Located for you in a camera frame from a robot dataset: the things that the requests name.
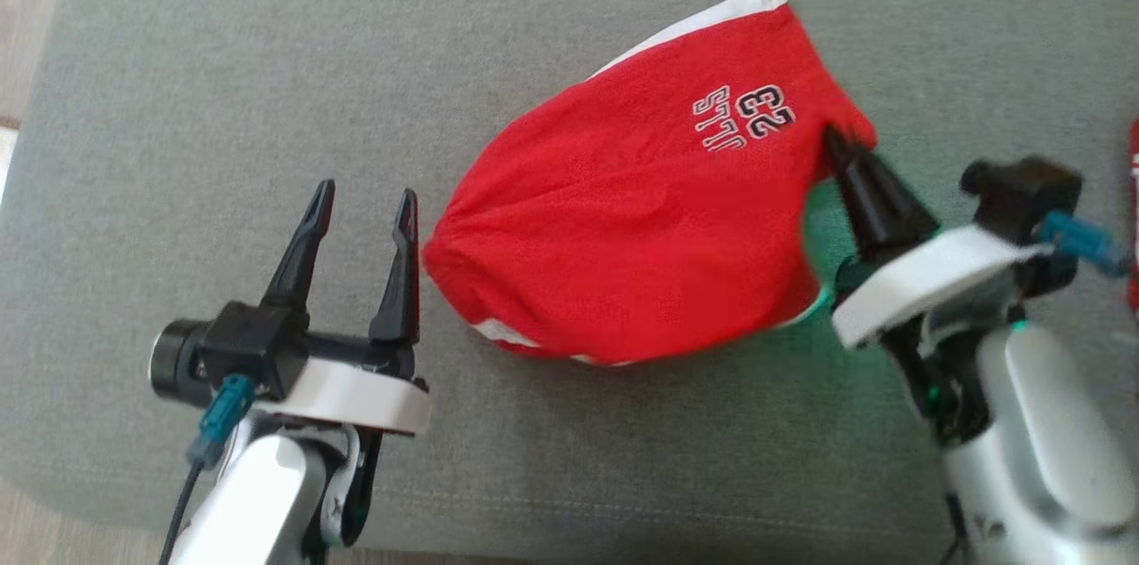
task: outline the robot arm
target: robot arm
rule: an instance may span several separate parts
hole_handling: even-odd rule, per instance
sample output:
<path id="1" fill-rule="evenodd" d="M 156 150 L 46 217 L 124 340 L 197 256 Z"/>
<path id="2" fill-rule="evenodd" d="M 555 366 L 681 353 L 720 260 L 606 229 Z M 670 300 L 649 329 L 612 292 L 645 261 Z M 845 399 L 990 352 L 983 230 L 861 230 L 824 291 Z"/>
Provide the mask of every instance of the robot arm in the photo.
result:
<path id="1" fill-rule="evenodd" d="M 834 130 L 827 147 L 859 249 L 838 272 L 835 331 L 847 349 L 878 342 L 906 377 L 966 560 L 1139 563 L 1125 455 L 1068 351 L 1024 309 L 1080 259 L 1129 268 L 1071 219 L 1079 175 L 1040 158 L 975 164 L 961 185 L 980 197 L 973 223 L 939 232 L 886 164 Z"/>
<path id="2" fill-rule="evenodd" d="M 206 408 L 163 563 L 322 562 L 363 529 L 384 434 L 427 428 L 427 384 L 415 377 L 415 193 L 400 203 L 396 253 L 367 337 L 308 330 L 305 302 L 335 189 L 330 180 L 319 185 L 260 304 L 231 302 L 212 321 L 177 320 L 155 342 L 155 393 Z M 235 379 L 249 398 L 224 401 Z M 215 465 L 216 486 L 179 534 L 197 473 Z"/>

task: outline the gray couch cushion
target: gray couch cushion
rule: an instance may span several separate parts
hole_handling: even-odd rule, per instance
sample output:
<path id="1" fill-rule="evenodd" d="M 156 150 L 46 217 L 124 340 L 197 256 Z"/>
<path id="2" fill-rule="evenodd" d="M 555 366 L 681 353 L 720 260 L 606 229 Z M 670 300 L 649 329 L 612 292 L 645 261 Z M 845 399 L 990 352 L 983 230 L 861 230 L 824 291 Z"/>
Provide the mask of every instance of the gray couch cushion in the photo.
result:
<path id="1" fill-rule="evenodd" d="M 171 318 L 256 298 L 321 177 L 339 185 L 310 308 L 362 333 L 399 191 L 431 234 L 489 139 L 720 0 L 62 0 L 0 212 L 0 464 L 68 514 L 158 530 L 196 412 L 159 402 Z M 1056 156 L 1126 227 L 1137 0 L 792 0 L 952 221 L 965 164 Z M 757 51 L 765 47 L 756 47 Z M 809 226 L 830 270 L 834 197 Z M 510 357 L 423 292 L 426 436 L 385 444 L 363 543 L 634 560 L 929 560 L 948 523 L 923 427 L 876 351 L 826 318 L 624 370 Z M 1122 289 L 1034 310 L 1074 343 L 1139 458 Z"/>

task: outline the red fabric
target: red fabric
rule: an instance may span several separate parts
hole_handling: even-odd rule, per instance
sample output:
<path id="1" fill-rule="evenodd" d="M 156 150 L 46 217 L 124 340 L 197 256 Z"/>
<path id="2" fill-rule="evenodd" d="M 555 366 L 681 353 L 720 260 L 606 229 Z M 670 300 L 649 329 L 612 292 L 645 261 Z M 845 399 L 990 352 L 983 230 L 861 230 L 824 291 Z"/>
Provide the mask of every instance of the red fabric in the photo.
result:
<path id="1" fill-rule="evenodd" d="M 1131 215 L 1134 216 L 1134 231 L 1132 232 L 1134 252 L 1139 253 L 1139 120 L 1131 124 Z M 1136 317 L 1139 317 L 1139 257 L 1131 270 L 1131 280 L 1128 285 L 1128 300 Z"/>
<path id="2" fill-rule="evenodd" d="M 801 222 L 827 122 L 874 145 L 789 6 L 693 31 L 509 124 L 426 270 L 468 322 L 546 357 L 642 361 L 778 325 L 819 292 Z"/>

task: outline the black cable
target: black cable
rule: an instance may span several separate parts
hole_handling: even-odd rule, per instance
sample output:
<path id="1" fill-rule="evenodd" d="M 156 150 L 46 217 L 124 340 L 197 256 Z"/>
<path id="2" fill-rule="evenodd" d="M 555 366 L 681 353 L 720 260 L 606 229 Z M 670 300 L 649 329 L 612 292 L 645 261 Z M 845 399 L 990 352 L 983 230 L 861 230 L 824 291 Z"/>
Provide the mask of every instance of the black cable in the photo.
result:
<path id="1" fill-rule="evenodd" d="M 194 485 L 202 474 L 203 464 L 195 460 L 190 464 L 190 473 L 186 475 L 186 484 L 182 485 L 182 496 L 178 497 L 178 505 L 174 506 L 174 516 L 170 519 L 170 529 L 166 530 L 166 542 L 162 544 L 162 556 L 158 557 L 158 565 L 169 565 L 170 557 L 174 552 L 174 541 L 182 527 L 182 516 L 186 515 L 186 507 L 190 503 L 190 494 L 194 493 Z"/>
<path id="2" fill-rule="evenodd" d="M 953 543 L 949 546 L 944 556 L 941 557 L 941 565 L 949 565 L 949 562 L 953 559 L 953 555 L 957 554 L 959 547 L 961 547 L 961 537 L 954 537 Z"/>

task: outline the blue cable connector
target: blue cable connector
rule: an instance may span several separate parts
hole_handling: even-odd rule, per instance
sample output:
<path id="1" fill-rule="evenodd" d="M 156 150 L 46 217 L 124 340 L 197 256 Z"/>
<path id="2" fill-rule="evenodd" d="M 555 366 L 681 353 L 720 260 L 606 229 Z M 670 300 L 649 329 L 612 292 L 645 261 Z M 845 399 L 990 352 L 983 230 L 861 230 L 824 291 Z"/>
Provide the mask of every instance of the blue cable connector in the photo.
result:
<path id="1" fill-rule="evenodd" d="M 1111 234 L 1065 212 L 1049 212 L 1044 216 L 1040 240 L 1050 241 L 1062 254 L 1088 261 L 1105 276 L 1121 278 L 1131 272 L 1131 254 L 1115 245 Z"/>
<path id="2" fill-rule="evenodd" d="M 186 450 L 190 465 L 200 464 L 203 469 L 214 468 L 226 450 L 226 442 L 237 424 L 245 418 L 256 399 L 256 384 L 248 376 L 228 375 L 221 390 L 202 415 L 198 435 Z"/>

